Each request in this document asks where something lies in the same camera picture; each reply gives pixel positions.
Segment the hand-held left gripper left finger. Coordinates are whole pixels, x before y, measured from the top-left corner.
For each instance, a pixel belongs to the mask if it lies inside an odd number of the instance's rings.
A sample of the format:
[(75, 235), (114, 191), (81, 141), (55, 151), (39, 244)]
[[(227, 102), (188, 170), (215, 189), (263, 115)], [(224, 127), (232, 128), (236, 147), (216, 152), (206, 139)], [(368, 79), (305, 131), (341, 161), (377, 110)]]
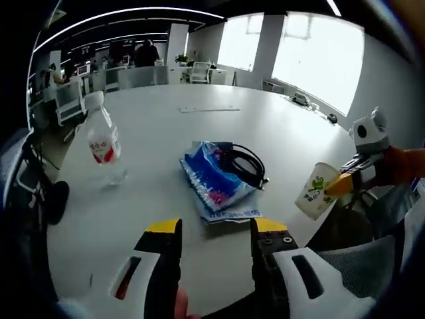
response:
[(181, 278), (180, 218), (154, 223), (139, 238), (106, 295), (100, 318), (174, 318)]

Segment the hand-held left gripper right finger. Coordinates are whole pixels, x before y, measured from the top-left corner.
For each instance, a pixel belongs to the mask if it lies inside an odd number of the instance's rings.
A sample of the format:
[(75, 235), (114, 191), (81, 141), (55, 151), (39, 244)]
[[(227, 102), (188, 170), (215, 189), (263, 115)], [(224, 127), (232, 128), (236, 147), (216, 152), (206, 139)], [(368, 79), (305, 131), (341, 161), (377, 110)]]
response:
[(362, 318), (375, 304), (343, 285), (339, 270), (288, 228), (259, 217), (250, 221), (252, 278), (261, 318)]

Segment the person's left hand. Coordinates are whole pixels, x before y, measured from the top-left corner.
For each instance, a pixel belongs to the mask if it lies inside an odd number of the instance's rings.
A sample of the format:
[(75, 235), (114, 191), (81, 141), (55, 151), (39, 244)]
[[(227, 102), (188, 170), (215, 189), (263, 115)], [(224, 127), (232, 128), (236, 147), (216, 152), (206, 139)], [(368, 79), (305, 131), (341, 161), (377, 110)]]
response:
[(175, 319), (187, 319), (189, 315), (187, 314), (188, 310), (188, 296), (185, 290), (181, 287), (177, 289), (176, 299), (175, 299)]

